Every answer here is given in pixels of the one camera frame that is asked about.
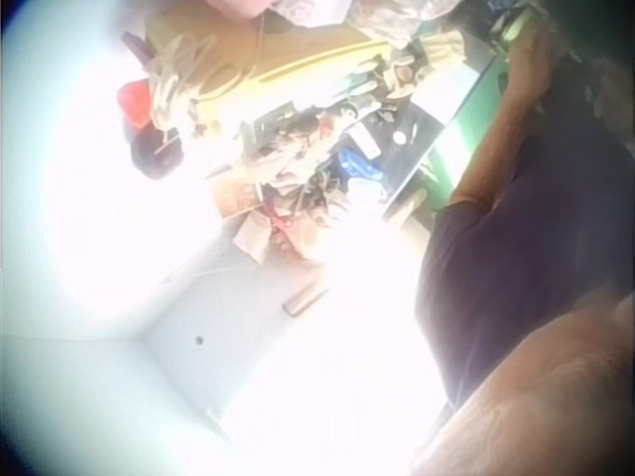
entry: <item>green table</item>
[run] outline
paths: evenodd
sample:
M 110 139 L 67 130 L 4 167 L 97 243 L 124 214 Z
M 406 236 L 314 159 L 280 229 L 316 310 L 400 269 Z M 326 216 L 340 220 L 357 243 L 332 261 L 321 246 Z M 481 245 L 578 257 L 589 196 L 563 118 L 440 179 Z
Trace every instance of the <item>green table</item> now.
M 449 196 L 494 120 L 502 98 L 499 77 L 507 71 L 505 58 L 495 57 L 424 158 L 421 169 L 429 193 L 428 206 L 432 211 L 447 205 Z

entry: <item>hand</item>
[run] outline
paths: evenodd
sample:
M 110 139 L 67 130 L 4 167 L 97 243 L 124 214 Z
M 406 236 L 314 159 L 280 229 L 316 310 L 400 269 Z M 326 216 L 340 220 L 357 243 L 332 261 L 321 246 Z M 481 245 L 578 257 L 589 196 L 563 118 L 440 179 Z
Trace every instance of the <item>hand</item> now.
M 536 23 L 528 26 L 509 52 L 507 96 L 534 106 L 549 90 L 552 73 L 565 52 L 547 26 Z

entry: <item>navy t-shirt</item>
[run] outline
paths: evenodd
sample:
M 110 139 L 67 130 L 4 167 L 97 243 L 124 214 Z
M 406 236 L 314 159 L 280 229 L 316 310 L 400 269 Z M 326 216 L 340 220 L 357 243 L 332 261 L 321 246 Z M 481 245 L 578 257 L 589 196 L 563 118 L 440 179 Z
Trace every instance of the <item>navy t-shirt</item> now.
M 525 141 L 494 210 L 462 202 L 439 213 L 417 315 L 455 408 L 584 294 L 632 293 L 634 174 L 589 111 L 568 109 Z

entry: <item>man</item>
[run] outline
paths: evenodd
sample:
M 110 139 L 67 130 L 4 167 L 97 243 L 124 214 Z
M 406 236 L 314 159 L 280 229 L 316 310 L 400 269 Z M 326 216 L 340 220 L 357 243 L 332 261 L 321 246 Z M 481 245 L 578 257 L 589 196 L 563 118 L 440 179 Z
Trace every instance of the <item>man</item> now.
M 580 297 L 633 291 L 635 162 L 584 101 L 579 66 L 555 71 L 561 56 L 545 28 L 516 42 L 498 116 L 424 260 L 418 316 L 455 410 Z
M 417 476 L 633 474 L 635 161 L 559 56 L 523 33 L 438 216 L 418 315 L 455 414 Z
M 633 300 L 534 331 L 431 444 L 414 476 L 634 474 Z

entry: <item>white floor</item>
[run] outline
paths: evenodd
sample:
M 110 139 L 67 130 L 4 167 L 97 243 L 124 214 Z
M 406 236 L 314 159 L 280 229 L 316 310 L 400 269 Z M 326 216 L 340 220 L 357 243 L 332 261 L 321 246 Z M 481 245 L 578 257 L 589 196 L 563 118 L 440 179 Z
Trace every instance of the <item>white floor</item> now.
M 258 474 L 406 474 L 445 403 L 413 314 L 428 232 L 372 236 L 225 415 Z

